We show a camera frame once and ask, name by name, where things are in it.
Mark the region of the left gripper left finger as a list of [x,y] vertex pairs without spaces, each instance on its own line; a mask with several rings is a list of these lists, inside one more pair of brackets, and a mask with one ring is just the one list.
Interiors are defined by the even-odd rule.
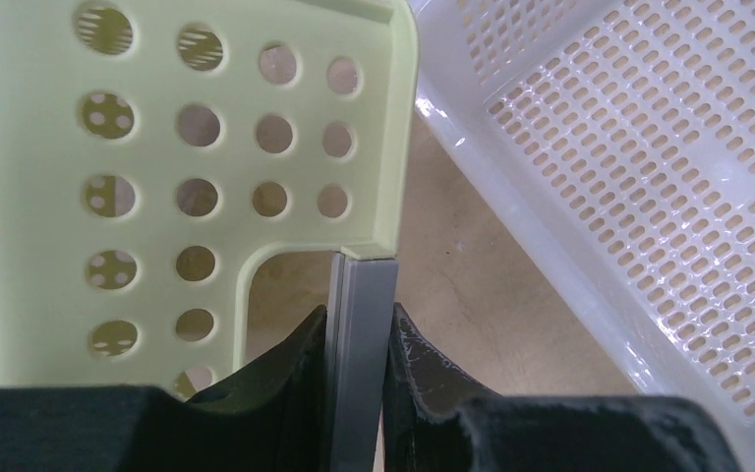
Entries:
[[0,471],[316,471],[326,309],[181,400],[147,385],[0,388]]

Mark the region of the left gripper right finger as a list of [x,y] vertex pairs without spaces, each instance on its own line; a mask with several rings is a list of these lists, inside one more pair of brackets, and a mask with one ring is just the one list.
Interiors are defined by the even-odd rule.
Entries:
[[507,396],[394,308],[383,384],[388,471],[736,471],[698,404],[660,395]]

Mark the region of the olive green plastic crate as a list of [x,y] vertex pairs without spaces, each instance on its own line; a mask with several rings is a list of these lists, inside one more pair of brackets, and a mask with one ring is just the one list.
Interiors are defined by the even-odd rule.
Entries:
[[0,388],[185,401],[324,306],[371,470],[418,57],[404,1],[0,1]]

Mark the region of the white plastic tray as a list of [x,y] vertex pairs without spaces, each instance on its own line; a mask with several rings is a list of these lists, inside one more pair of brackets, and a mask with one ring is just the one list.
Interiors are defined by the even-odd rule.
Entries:
[[641,391],[755,471],[755,1],[415,1],[416,106]]

